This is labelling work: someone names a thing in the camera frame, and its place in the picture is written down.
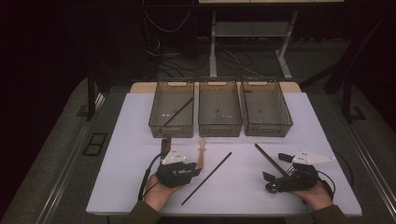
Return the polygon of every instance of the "white table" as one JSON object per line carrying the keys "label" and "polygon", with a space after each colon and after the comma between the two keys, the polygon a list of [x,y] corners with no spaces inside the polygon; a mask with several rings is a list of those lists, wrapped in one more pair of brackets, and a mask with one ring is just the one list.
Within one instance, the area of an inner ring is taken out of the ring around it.
{"label": "white table", "polygon": [[[161,140],[152,137],[149,114],[154,93],[127,94],[97,177],[87,212],[96,215],[125,215],[137,200],[137,194],[151,160],[161,151]],[[334,156],[317,116],[305,95],[286,92],[285,99],[294,122],[285,138],[240,137],[208,138],[205,169],[178,191],[163,209],[164,216],[239,216],[285,217],[309,213],[300,199],[289,193],[271,194],[264,189],[262,171],[280,177],[279,171],[254,147],[258,143],[285,170],[290,164],[277,159],[277,153],[294,155],[300,148],[329,157]],[[198,111],[198,94],[194,100]],[[172,146],[186,155],[185,162],[198,159],[198,125],[194,117],[194,137],[172,139]],[[192,195],[181,203],[232,152],[229,159]],[[156,171],[159,161],[153,166]],[[361,216],[361,207],[337,161],[315,166],[329,175],[336,185],[334,202],[348,216]]]}

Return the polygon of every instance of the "wrist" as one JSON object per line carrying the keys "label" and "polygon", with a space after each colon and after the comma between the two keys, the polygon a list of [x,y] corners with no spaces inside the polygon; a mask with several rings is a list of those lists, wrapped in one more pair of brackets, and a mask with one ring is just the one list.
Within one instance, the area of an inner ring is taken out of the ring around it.
{"label": "wrist", "polygon": [[329,206],[333,205],[332,200],[326,200],[326,199],[325,200],[315,199],[315,200],[307,202],[307,203],[314,211],[318,211],[322,208],[329,207]]}
{"label": "wrist", "polygon": [[163,207],[155,201],[151,201],[151,200],[143,200],[143,203],[147,204],[148,206],[150,206],[152,209],[154,209],[156,212],[160,212]]}

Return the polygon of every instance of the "human hand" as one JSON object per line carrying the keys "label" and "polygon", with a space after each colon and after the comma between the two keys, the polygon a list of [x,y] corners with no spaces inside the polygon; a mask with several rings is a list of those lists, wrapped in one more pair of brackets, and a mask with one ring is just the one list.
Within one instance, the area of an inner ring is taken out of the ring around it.
{"label": "human hand", "polygon": [[312,189],[291,191],[290,193],[303,199],[314,211],[333,205],[332,198],[320,180]]}
{"label": "human hand", "polygon": [[184,186],[169,189],[161,184],[156,175],[151,175],[146,184],[146,194],[143,202],[152,207],[155,211],[161,211],[171,198],[172,194]]}

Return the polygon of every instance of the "black stick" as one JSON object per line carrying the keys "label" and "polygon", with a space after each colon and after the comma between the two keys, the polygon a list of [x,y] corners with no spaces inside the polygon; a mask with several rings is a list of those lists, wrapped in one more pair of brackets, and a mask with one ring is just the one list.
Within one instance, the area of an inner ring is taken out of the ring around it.
{"label": "black stick", "polygon": [[207,180],[210,176],[212,176],[213,173],[215,173],[215,171],[216,171],[217,169],[219,169],[219,167],[231,156],[231,154],[232,154],[232,152],[228,153],[228,155],[219,163],[219,165],[216,166],[216,168],[205,178],[204,181],[202,181],[202,183],[201,183],[200,185],[198,185],[198,187],[189,195],[189,197],[187,197],[186,200],[184,200],[184,202],[183,202],[181,205],[183,205],[184,203],[187,202],[187,200],[192,196],[192,194],[194,194],[195,191],[197,191],[198,188],[200,188],[200,187],[206,182],[206,180]]}
{"label": "black stick", "polygon": [[168,121],[166,121],[166,123],[165,123],[163,126],[166,126],[166,124],[168,124],[170,121],[172,121],[172,119],[174,119],[175,116],[177,116],[178,113],[180,113],[180,112],[184,109],[184,107],[186,107],[192,100],[193,100],[193,98],[191,98],[186,104],[184,104],[184,105],[172,116],[172,118],[170,118]]}
{"label": "black stick", "polygon": [[259,147],[259,145],[257,145],[257,143],[256,143],[254,146],[262,153],[262,155],[264,155],[265,158],[267,158],[267,160],[268,160],[269,162],[271,162],[271,163],[275,166],[275,168],[276,168],[283,176],[289,176],[289,174],[286,173],[286,171],[284,171],[284,170],[282,169],[282,167],[280,167],[280,166],[276,163],[276,161],[274,161],[264,150],[262,150],[262,148]]}

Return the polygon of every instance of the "transparent plastic bin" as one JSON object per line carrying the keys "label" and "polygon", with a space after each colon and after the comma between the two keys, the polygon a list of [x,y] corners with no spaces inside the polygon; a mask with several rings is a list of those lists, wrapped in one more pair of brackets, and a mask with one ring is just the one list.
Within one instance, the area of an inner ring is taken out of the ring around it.
{"label": "transparent plastic bin", "polygon": [[276,77],[242,77],[241,86],[245,135],[285,137],[293,121]]}
{"label": "transparent plastic bin", "polygon": [[193,137],[194,78],[159,78],[148,126],[154,138]]}
{"label": "transparent plastic bin", "polygon": [[242,113],[234,77],[199,79],[199,134],[207,137],[238,137]]}

